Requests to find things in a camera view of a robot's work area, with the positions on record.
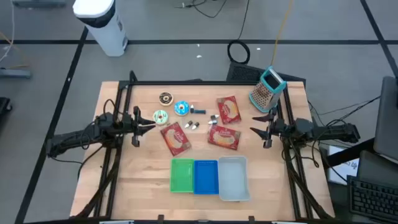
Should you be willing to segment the mint green frosted toy donut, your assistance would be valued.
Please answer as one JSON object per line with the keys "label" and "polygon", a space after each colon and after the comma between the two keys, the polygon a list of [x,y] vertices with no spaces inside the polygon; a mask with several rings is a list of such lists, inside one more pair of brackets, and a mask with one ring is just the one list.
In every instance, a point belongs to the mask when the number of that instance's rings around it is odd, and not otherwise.
{"label": "mint green frosted toy donut", "polygon": [[169,120],[169,115],[164,110],[157,110],[153,114],[153,120],[155,121],[156,124],[163,125],[166,124],[167,121]]}

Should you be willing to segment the blue frosted toy donut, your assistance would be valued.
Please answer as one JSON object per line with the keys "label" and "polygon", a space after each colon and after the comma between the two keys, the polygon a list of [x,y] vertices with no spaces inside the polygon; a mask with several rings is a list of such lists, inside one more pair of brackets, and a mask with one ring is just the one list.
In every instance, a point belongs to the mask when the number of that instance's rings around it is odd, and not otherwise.
{"label": "blue frosted toy donut", "polygon": [[185,116],[190,112],[190,105],[187,101],[178,101],[174,106],[174,111],[178,116]]}

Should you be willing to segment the black perforated mat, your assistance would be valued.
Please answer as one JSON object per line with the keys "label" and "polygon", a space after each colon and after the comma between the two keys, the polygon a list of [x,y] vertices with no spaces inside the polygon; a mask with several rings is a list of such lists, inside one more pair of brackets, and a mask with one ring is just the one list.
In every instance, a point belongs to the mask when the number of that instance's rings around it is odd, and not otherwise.
{"label": "black perforated mat", "polygon": [[[259,81],[264,69],[231,62],[229,65],[227,81]],[[302,82],[306,86],[306,79],[278,72],[278,75],[287,82]]]}

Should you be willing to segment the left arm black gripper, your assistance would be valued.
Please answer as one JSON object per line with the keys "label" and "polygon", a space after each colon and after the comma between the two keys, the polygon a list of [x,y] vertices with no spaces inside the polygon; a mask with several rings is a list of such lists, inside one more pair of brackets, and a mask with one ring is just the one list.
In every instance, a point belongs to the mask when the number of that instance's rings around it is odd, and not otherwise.
{"label": "left arm black gripper", "polygon": [[138,106],[133,108],[133,115],[134,117],[132,118],[128,112],[123,113],[123,134],[132,134],[132,145],[134,147],[139,147],[140,142],[138,140],[138,135],[143,136],[146,132],[155,128],[155,125],[139,126],[139,124],[154,124],[155,122],[139,116],[140,109]]}

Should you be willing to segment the chocolate frosted toy donut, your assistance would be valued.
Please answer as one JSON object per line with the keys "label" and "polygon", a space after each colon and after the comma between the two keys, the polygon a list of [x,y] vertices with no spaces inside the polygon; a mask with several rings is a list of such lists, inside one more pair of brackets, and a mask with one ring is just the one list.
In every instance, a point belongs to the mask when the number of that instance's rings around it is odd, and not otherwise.
{"label": "chocolate frosted toy donut", "polygon": [[174,96],[169,92],[162,92],[159,95],[159,103],[162,106],[169,106],[173,103],[173,101],[174,101]]}

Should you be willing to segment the red cracker packet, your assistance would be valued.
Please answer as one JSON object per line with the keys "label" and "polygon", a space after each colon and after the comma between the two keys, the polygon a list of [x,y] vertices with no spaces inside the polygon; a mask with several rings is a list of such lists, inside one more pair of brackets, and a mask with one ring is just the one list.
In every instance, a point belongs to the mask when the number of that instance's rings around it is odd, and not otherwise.
{"label": "red cracker packet", "polygon": [[177,156],[192,148],[190,141],[178,122],[174,122],[161,129],[160,133],[173,156]]}
{"label": "red cracker packet", "polygon": [[237,151],[241,132],[225,128],[218,125],[212,125],[208,131],[208,142],[220,147]]}
{"label": "red cracker packet", "polygon": [[237,123],[241,121],[235,96],[217,98],[216,102],[223,124]]}

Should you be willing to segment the teal metal box grater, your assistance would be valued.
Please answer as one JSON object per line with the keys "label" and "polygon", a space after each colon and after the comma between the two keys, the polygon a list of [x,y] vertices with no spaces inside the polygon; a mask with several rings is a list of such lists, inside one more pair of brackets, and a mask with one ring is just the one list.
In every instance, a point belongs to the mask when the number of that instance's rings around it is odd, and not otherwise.
{"label": "teal metal box grater", "polygon": [[260,112],[268,113],[277,106],[286,85],[287,82],[270,66],[260,76],[259,82],[249,94],[249,99]]}

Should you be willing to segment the grey floor stand base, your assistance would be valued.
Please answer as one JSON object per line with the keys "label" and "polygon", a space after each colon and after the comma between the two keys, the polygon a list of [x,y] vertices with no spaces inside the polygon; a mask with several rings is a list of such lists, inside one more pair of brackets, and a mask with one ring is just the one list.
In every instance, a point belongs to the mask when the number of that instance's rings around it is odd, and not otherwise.
{"label": "grey floor stand base", "polygon": [[58,8],[65,7],[66,0],[11,0],[13,5],[21,8]]}
{"label": "grey floor stand base", "polygon": [[0,68],[0,78],[31,78],[31,72],[28,70]]}

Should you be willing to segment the black aluminium table frame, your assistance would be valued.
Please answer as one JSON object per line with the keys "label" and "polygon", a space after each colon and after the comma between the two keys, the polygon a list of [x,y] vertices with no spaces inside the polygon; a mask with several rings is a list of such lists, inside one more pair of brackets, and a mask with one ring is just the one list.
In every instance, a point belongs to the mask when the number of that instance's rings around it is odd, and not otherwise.
{"label": "black aluminium table frame", "polygon": [[[101,215],[112,219],[154,220],[163,215],[165,220],[294,220],[310,214],[308,202],[299,189],[291,189],[289,175],[281,152],[283,145],[274,138],[272,147],[265,149],[254,128],[266,125],[256,121],[259,115],[249,102],[252,85],[226,82],[172,82],[156,84],[138,83],[129,94],[131,106],[138,106],[145,118],[160,109],[159,94],[168,91],[176,100],[187,100],[207,114],[178,116],[171,107],[167,113],[171,123],[184,125],[187,121],[199,122],[196,130],[186,130],[192,148],[182,157],[189,159],[214,159],[222,156],[244,156],[248,162],[248,182],[251,198],[247,202],[226,202],[217,195],[172,193],[170,184],[170,153],[160,128],[154,128],[140,138],[141,145],[134,147],[131,136],[126,135],[120,149],[103,150],[91,146],[85,153],[87,160],[70,213],[80,213],[96,192],[104,162],[112,163],[120,156],[116,183],[104,193]],[[209,144],[208,120],[218,112],[216,99],[235,96],[242,120],[231,125],[242,135],[237,150],[233,151]]]}

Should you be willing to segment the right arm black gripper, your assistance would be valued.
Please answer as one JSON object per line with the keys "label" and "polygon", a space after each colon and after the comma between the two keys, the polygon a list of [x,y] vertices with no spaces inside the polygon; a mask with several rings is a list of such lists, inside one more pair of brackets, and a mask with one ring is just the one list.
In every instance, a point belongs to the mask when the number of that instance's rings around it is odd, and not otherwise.
{"label": "right arm black gripper", "polygon": [[268,149],[272,146],[272,135],[280,136],[281,133],[284,132],[285,122],[284,119],[275,118],[277,115],[277,108],[273,108],[270,110],[269,114],[265,116],[253,117],[253,120],[260,122],[268,122],[267,131],[263,131],[257,128],[250,128],[250,130],[254,131],[262,140],[264,141],[263,147]]}

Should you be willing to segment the grey laptop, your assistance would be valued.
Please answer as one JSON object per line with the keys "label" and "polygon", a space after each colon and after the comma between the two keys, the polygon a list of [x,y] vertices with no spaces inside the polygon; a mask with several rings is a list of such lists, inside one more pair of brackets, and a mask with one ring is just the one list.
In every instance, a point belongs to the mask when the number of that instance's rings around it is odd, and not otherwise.
{"label": "grey laptop", "polygon": [[377,154],[362,151],[359,157],[357,177],[398,186],[398,164]]}

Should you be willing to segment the grey plastic bin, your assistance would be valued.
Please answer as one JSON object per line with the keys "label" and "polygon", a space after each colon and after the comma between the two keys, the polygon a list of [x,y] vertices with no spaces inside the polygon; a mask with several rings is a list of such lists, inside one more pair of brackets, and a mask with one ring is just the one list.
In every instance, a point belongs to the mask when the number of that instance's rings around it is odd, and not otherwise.
{"label": "grey plastic bin", "polygon": [[251,199],[248,187],[247,159],[244,156],[224,156],[218,159],[220,199],[244,202]]}

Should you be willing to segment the white paper sheet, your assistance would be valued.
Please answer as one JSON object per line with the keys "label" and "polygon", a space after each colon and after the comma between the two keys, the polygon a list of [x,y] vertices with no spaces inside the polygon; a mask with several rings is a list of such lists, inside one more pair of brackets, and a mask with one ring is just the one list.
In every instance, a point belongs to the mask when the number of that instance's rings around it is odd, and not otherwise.
{"label": "white paper sheet", "polygon": [[327,170],[327,180],[334,184],[346,185],[346,179],[349,175],[357,176],[359,159],[342,163]]}

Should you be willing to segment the black computer keyboard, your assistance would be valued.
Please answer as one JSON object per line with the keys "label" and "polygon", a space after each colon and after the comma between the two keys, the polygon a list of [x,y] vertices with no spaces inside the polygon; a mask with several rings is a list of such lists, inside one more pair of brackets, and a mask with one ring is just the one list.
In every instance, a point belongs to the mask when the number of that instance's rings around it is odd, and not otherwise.
{"label": "black computer keyboard", "polygon": [[398,224],[398,186],[347,176],[349,210],[353,214]]}

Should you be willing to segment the grey monitor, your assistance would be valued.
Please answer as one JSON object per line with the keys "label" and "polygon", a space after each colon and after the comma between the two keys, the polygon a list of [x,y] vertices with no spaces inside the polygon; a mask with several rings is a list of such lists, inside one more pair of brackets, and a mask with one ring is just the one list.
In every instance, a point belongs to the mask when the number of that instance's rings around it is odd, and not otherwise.
{"label": "grey monitor", "polygon": [[398,163],[398,79],[394,77],[382,80],[374,150]]}

